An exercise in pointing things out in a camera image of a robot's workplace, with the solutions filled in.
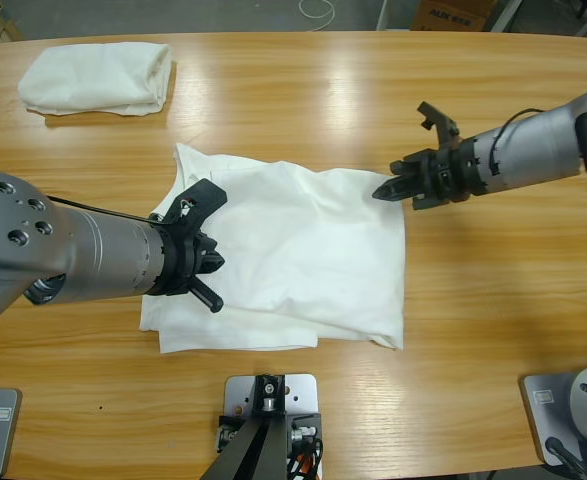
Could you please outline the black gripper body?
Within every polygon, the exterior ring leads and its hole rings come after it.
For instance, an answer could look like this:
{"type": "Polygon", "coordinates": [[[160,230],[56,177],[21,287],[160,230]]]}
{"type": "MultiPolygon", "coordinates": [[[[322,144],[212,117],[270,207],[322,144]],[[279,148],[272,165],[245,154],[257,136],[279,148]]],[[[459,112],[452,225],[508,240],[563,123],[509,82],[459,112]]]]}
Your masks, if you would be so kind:
{"type": "Polygon", "coordinates": [[[458,147],[441,146],[425,149],[391,164],[395,176],[417,176],[423,180],[423,194],[408,198],[414,210],[463,202],[471,195],[484,194],[479,176],[474,142],[463,141],[458,147]]]}
{"type": "Polygon", "coordinates": [[[180,220],[154,226],[162,240],[163,266],[147,294],[174,296],[191,293],[212,313],[217,313],[224,305],[223,299],[199,278],[204,275],[200,250],[202,224],[202,220],[180,220]]]}

